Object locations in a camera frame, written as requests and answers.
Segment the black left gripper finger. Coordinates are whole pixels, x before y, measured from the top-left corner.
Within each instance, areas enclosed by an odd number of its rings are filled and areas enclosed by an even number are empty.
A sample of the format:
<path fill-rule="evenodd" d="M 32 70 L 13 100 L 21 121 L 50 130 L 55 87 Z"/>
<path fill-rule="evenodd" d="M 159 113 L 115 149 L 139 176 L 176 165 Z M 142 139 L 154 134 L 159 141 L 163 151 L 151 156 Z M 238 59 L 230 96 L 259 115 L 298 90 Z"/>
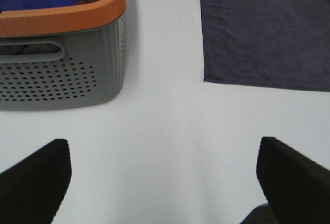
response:
<path fill-rule="evenodd" d="M 51 223 L 72 177 L 68 141 L 55 139 L 1 173 L 1 223 Z"/>

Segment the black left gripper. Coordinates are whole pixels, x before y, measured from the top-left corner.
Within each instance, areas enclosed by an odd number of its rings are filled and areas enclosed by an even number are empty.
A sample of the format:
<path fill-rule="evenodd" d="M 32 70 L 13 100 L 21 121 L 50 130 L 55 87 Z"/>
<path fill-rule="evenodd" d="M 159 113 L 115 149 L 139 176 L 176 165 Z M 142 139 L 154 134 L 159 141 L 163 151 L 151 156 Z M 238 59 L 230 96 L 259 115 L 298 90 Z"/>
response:
<path fill-rule="evenodd" d="M 274 137 L 260 142 L 256 175 L 268 204 L 242 224 L 329 223 L 329 170 Z"/>

